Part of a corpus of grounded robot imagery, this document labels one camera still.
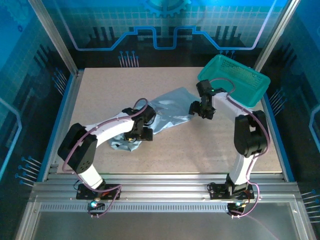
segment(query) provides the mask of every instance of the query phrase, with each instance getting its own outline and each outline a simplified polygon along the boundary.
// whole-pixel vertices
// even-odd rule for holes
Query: enclosure
[[[318,237],[318,2],[0,3],[1,239]],[[70,127],[179,88],[199,98],[199,74],[218,55],[270,78],[252,108],[265,113],[271,140],[251,174],[257,207],[231,219],[228,203],[207,191],[226,181],[237,154],[235,124],[217,109],[212,120],[189,116],[132,151],[99,146],[95,168],[122,190],[109,213],[91,219],[58,156]]]

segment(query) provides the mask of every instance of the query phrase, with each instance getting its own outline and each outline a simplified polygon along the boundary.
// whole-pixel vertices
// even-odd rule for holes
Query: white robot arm
[[[93,165],[96,148],[99,145],[122,133],[127,140],[153,140],[153,130],[145,125],[156,116],[156,112],[148,105],[142,113],[130,117],[137,112],[138,110],[126,108],[111,118],[113,121],[100,127],[97,127],[100,123],[87,126],[82,126],[79,123],[72,125],[58,149],[58,155],[65,161],[76,142],[84,134],[97,127],[96,130],[84,138],[67,164],[87,186],[92,189],[103,189],[105,181]]]
[[[253,157],[267,147],[267,139],[263,130],[248,112],[252,113],[267,130],[266,116],[261,110],[252,112],[232,100],[232,102],[242,106],[242,108],[237,107],[228,100],[228,93],[224,89],[213,89],[208,80],[200,81],[196,87],[201,97],[201,102],[193,102],[190,106],[189,114],[194,115],[197,113],[203,119],[211,120],[217,110],[234,123],[234,146],[237,154],[232,170],[226,179],[226,188],[228,197],[238,195],[248,189],[249,176],[247,176],[247,173],[249,167],[253,167]]]

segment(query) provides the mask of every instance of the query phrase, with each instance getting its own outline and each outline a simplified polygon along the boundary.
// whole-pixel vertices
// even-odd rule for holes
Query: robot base
[[[236,194],[230,195],[228,188],[225,183],[216,184],[211,182],[207,185],[207,190],[210,194],[210,200],[221,200],[221,201],[230,201],[230,200],[254,200],[255,194],[252,185],[248,184],[246,189],[238,192]]]
[[[104,186],[104,189],[110,189],[113,187],[118,186],[118,184],[106,184]],[[112,200],[114,199],[115,195],[117,194],[118,189],[112,190],[110,192],[106,192],[105,194],[101,194],[99,192],[94,192],[88,189],[85,185],[79,184],[78,186],[78,191],[76,194],[76,199],[78,200],[93,200],[95,198],[100,198],[101,200]],[[116,200],[120,199],[120,194],[119,192],[118,196],[116,197]]]

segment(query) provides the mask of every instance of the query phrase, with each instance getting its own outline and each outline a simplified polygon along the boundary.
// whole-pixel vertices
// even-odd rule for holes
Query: gray plastic bag
[[[190,121],[194,116],[189,115],[190,104],[199,101],[199,98],[192,95],[184,87],[168,92],[149,102],[149,105],[155,110],[156,116],[154,122],[149,128],[153,129],[153,135],[161,132],[163,129],[171,128],[179,124]],[[137,104],[136,108],[144,106],[144,101]],[[108,140],[113,149],[133,151],[139,147],[142,141],[129,143],[124,139],[124,134],[119,134]]]

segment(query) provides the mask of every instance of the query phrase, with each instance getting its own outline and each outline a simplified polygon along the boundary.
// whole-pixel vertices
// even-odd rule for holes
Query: green basket
[[[231,80],[235,91],[230,96],[248,108],[253,108],[260,101],[270,84],[269,77],[221,54],[212,58],[198,75],[199,81],[216,78]],[[211,86],[227,92],[233,88],[226,80],[213,81]]]

